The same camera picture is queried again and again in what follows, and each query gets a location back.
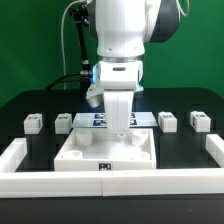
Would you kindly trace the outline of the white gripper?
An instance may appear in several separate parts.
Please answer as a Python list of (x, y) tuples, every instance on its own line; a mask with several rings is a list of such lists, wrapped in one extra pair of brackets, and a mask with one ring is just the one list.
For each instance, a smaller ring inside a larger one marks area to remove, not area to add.
[(121, 138), (129, 130), (134, 92), (143, 90), (139, 85), (142, 77), (143, 63), (139, 60), (125, 63), (99, 61), (93, 67), (86, 100), (92, 108), (98, 107), (104, 93), (107, 128)]

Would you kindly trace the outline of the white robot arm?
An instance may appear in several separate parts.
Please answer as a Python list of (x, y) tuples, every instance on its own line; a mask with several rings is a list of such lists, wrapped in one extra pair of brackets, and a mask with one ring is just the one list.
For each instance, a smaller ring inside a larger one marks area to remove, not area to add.
[(178, 29), (178, 0), (87, 0), (98, 63), (86, 99), (105, 108), (106, 127), (120, 137), (130, 126), (134, 93), (143, 77), (146, 42), (167, 41)]

